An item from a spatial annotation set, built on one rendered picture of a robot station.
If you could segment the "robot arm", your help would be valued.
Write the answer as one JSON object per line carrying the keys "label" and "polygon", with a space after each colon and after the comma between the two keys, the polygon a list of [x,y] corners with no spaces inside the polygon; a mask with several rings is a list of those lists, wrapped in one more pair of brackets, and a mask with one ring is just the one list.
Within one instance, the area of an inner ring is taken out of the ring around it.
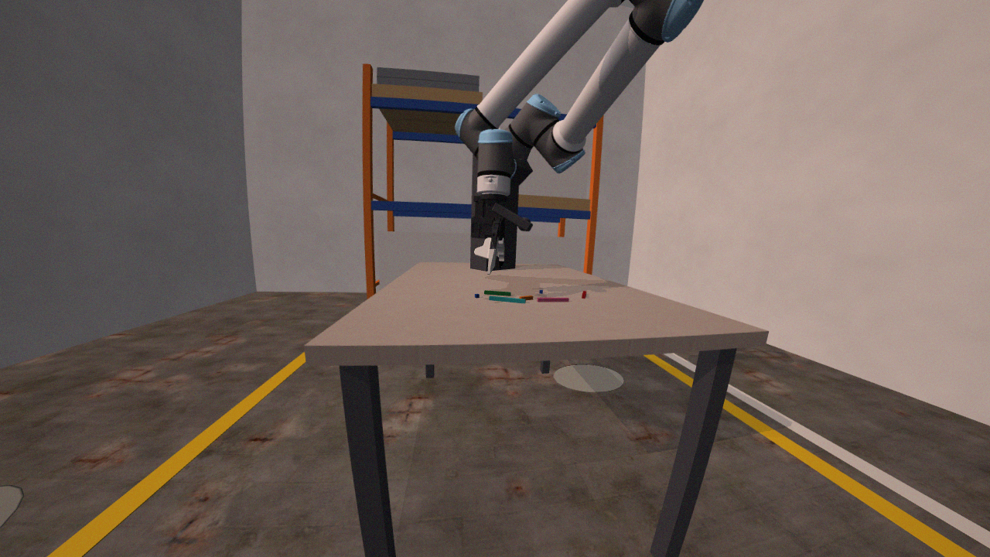
{"label": "robot arm", "polygon": [[[549,100],[535,93],[508,128],[499,129],[542,77],[579,41],[609,7],[625,0],[567,0],[535,36],[475,109],[465,110],[455,130],[478,161],[477,193],[510,195],[510,179],[533,147],[557,173],[576,163],[586,137],[634,75],[662,43],[679,36],[704,0],[629,0],[628,22],[585,85],[565,120]],[[648,45],[650,43],[650,45]],[[480,148],[480,154],[478,154]],[[510,154],[512,162],[510,162]],[[516,163],[516,168],[515,168]]]}

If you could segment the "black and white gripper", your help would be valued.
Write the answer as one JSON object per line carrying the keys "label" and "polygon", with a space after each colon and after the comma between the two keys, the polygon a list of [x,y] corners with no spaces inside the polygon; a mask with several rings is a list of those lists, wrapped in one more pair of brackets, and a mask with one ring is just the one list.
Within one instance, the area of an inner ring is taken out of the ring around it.
{"label": "black and white gripper", "polygon": [[[500,268],[504,264],[505,218],[494,213],[492,209],[495,203],[506,202],[506,199],[507,195],[492,193],[474,195],[473,198],[475,217],[478,218],[471,217],[471,237],[484,237],[486,239],[483,246],[475,249],[474,254],[481,258],[488,258],[488,275],[493,271],[497,257],[499,257]],[[491,204],[492,206],[490,206]]]}

